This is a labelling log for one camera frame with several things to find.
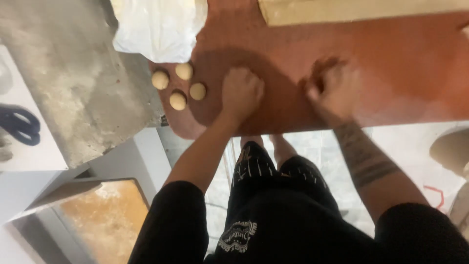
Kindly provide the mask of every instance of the white plastic bag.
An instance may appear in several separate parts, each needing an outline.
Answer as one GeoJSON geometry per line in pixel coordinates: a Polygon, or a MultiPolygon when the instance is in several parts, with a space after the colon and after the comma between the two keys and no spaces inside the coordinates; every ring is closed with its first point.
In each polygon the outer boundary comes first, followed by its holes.
{"type": "Polygon", "coordinates": [[[119,28],[114,49],[149,60],[187,62],[207,19],[207,0],[112,0],[119,28]]]}

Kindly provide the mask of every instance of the gray stone surface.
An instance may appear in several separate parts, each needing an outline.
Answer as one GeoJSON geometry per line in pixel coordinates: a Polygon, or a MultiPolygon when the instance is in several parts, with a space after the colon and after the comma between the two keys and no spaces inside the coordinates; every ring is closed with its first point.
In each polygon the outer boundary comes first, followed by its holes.
{"type": "Polygon", "coordinates": [[[70,168],[159,126],[147,60],[112,46],[109,0],[2,0],[9,49],[70,168]]]}

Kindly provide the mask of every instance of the dough ball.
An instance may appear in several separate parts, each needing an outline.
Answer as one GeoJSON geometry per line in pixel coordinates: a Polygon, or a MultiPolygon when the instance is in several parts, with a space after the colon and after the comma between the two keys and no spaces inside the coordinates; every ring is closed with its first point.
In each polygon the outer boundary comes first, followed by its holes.
{"type": "Polygon", "coordinates": [[[194,100],[202,100],[205,98],[205,94],[207,94],[207,90],[205,89],[205,86],[201,83],[193,84],[190,87],[189,94],[194,100]]]}
{"type": "Polygon", "coordinates": [[[168,87],[169,77],[165,72],[157,71],[151,76],[151,82],[158,90],[163,90],[168,87]]]}
{"type": "Polygon", "coordinates": [[[169,97],[169,104],[178,111],[183,110],[186,108],[187,101],[186,97],[181,93],[174,93],[169,97]]]}
{"type": "Polygon", "coordinates": [[[183,80],[190,80],[194,71],[189,63],[181,63],[176,66],[176,74],[183,80]]]}

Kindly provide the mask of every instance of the red marking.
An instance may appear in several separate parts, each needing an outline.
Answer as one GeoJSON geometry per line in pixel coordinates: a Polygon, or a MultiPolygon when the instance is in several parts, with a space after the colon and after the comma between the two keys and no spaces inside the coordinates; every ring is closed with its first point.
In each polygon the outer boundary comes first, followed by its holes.
{"type": "Polygon", "coordinates": [[[440,193],[441,202],[440,202],[440,204],[436,207],[438,210],[440,210],[440,208],[443,206],[443,204],[445,204],[445,197],[443,196],[443,191],[440,190],[440,189],[437,189],[437,188],[435,188],[435,187],[431,187],[431,186],[427,186],[427,185],[424,185],[424,189],[429,189],[429,190],[435,191],[435,192],[437,192],[437,193],[440,193]]]}

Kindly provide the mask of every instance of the person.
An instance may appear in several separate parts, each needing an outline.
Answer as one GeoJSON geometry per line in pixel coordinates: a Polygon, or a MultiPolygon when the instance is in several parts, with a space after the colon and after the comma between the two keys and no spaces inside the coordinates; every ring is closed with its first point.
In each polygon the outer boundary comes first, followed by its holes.
{"type": "Polygon", "coordinates": [[[333,129],[352,181],[376,226],[374,239],[340,215],[317,167],[271,135],[278,171],[260,137],[244,137],[234,167],[225,231],[205,257],[204,194],[231,136],[261,105],[263,81],[233,68],[223,110],[180,157],[155,196],[129,263],[432,262],[469,263],[469,246],[447,216],[429,206],[406,174],[354,121],[357,69],[324,69],[305,96],[333,129]]]}

